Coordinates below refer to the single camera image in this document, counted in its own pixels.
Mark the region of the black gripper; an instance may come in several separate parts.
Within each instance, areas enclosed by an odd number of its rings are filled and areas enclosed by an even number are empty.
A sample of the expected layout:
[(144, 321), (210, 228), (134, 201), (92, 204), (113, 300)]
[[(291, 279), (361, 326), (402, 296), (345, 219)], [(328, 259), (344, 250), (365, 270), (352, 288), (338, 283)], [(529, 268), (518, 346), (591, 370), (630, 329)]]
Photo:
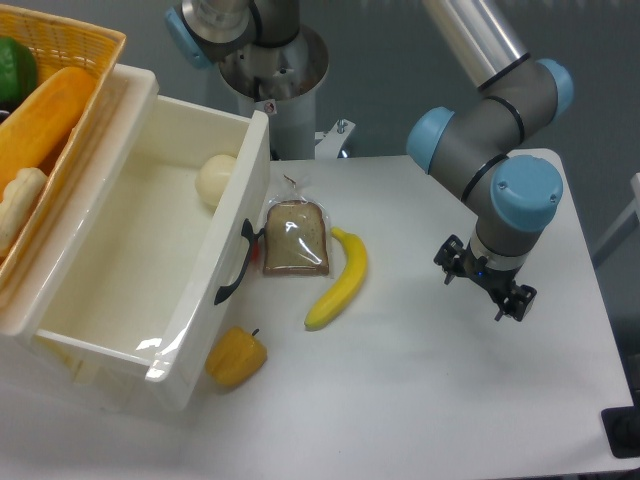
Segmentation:
[(434, 257), (434, 263), (445, 274), (444, 284), (466, 278), (485, 290), (498, 306), (496, 321), (510, 317), (521, 322), (531, 309), (537, 290), (519, 285), (515, 276), (524, 263), (523, 257), (508, 257), (486, 247), (478, 236), (467, 246), (456, 235), (450, 235)]

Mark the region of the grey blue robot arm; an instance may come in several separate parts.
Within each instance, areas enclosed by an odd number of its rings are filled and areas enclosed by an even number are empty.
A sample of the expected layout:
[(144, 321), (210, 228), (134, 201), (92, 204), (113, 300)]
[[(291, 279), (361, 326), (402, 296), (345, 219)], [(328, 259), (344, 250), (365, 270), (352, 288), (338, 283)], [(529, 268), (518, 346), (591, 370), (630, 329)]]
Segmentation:
[[(465, 114), (438, 107), (408, 135), (414, 162), (477, 217), (468, 242), (450, 237), (435, 263), (466, 278), (521, 320), (536, 292), (516, 282), (563, 194), (558, 170), (516, 148), (571, 104), (569, 72), (533, 60), (491, 1), (428, 1), (425, 9), (479, 93)], [(195, 67), (216, 65), (241, 112), (271, 121), (275, 160), (314, 158), (315, 90), (328, 70), (320, 36), (300, 21), (295, 1), (183, 1), (165, 24)]]

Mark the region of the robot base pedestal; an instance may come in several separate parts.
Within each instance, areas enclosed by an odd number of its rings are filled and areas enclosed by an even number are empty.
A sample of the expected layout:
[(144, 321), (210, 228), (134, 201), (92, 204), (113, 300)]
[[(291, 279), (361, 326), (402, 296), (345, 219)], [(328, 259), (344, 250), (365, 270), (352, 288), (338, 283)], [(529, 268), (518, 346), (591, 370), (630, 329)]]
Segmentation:
[(273, 160), (348, 156), (353, 122), (341, 118), (327, 130), (316, 127), (316, 94), (327, 77), (329, 55), (314, 30), (302, 25), (283, 46), (245, 46), (220, 62), (219, 70), (241, 115), (267, 115)]

